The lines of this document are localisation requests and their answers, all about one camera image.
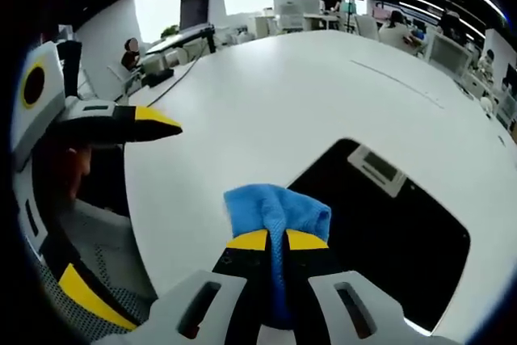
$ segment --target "display screen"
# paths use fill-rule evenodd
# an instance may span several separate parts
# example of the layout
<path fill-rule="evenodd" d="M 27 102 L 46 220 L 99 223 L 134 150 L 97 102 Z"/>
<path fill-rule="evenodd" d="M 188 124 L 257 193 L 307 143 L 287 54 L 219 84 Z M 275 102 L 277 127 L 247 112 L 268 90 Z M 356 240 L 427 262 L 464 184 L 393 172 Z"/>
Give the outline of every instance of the display screen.
<path fill-rule="evenodd" d="M 207 23 L 208 3 L 209 0 L 181 0 L 179 29 Z"/>
<path fill-rule="evenodd" d="M 397 169 L 395 167 L 391 166 L 384 159 L 379 158 L 374 153 L 368 153 L 364 161 L 390 181 L 393 181 L 395 175 L 397 175 Z"/>

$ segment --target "woman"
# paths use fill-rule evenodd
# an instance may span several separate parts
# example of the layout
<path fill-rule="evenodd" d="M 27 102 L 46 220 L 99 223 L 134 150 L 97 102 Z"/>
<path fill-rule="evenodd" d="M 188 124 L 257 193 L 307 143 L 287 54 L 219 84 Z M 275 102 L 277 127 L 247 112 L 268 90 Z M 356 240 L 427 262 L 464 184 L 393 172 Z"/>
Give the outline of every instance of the woman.
<path fill-rule="evenodd" d="M 411 34 L 400 11 L 392 11 L 389 21 L 379 30 L 379 38 L 383 44 L 399 48 L 411 55 L 416 53 L 416 48 L 421 44 L 418 38 Z"/>

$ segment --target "potted plant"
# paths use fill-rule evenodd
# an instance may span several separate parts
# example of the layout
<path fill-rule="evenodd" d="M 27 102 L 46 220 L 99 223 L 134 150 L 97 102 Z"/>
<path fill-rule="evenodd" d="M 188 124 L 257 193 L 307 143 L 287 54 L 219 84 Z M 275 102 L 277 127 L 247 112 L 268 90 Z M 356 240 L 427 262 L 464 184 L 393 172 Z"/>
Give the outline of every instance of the potted plant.
<path fill-rule="evenodd" d="M 163 30 L 162 35 L 160 37 L 163 39 L 163 38 L 166 38 L 167 36 L 175 36 L 176 34 L 178 34 L 178 25 L 173 24 L 172 26 Z"/>

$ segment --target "white round table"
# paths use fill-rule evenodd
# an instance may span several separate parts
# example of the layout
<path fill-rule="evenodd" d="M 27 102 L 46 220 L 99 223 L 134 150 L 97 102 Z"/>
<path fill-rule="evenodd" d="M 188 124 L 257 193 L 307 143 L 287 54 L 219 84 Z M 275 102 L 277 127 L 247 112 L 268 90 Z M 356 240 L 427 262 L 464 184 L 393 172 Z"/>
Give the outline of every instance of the white round table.
<path fill-rule="evenodd" d="M 144 88 L 131 103 L 150 103 L 166 87 Z M 158 295 L 213 268 L 232 237 L 225 191 L 287 186 L 344 137 L 403 170 L 470 233 L 437 335 L 466 341 L 506 290 L 517 263 L 517 147 L 418 58 L 343 32 L 270 37 L 201 58 L 154 107 L 184 133 L 126 145 L 125 170 Z"/>

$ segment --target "blue microfiber towel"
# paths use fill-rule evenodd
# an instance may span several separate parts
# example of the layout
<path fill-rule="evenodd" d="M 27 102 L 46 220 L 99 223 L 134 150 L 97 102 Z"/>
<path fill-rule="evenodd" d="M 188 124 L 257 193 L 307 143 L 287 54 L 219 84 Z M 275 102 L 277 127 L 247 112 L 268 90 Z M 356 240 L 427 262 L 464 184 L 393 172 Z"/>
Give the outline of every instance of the blue microfiber towel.
<path fill-rule="evenodd" d="M 269 231 L 273 283 L 271 323 L 277 329 L 292 329 L 285 296 L 282 237 L 286 229 L 295 229 L 314 234 L 326 242 L 330 208 L 314 198 L 268 184 L 227 191 L 225 201 L 234 237 L 264 228 Z"/>

